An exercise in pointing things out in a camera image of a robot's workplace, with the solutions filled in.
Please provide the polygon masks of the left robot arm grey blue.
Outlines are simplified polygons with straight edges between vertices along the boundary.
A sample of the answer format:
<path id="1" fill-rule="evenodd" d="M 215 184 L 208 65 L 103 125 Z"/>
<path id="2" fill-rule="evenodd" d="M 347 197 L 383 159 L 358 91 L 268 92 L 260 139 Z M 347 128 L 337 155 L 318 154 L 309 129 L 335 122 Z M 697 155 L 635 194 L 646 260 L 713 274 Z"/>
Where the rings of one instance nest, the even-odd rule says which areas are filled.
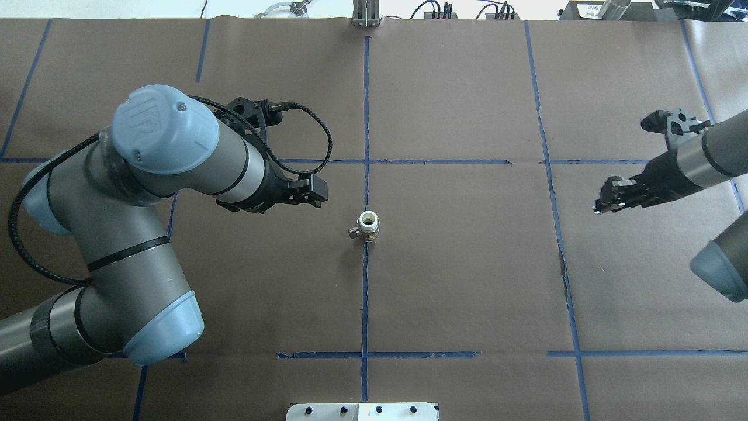
<path id="1" fill-rule="evenodd" d="M 232 212 L 265 213 L 277 203 L 319 208 L 328 187 L 313 170 L 293 170 L 270 149 L 266 129 L 294 102 L 237 98 L 222 105 L 169 85 L 136 89 L 109 127 L 27 175 L 7 220 L 29 267 L 66 291 L 2 320 L 2 394 L 121 353 L 148 366 L 182 351 L 204 330 L 194 290 L 155 205 L 183 189 Z M 25 208 L 48 232 L 72 236 L 85 279 L 42 266 L 20 239 Z"/>

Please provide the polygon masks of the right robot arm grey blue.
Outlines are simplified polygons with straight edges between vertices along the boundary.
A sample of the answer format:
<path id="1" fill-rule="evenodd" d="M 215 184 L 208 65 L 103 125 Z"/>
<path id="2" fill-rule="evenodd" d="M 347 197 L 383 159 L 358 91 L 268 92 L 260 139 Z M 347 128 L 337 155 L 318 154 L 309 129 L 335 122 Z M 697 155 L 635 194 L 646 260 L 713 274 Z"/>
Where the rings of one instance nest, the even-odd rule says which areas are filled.
<path id="1" fill-rule="evenodd" d="M 617 213 L 706 195 L 746 176 L 746 111 L 721 122 L 682 108 L 658 109 L 641 120 L 644 131 L 663 136 L 666 148 L 639 173 L 609 176 L 593 211 Z M 746 302 L 746 205 L 690 259 L 690 272 L 732 303 Z"/>

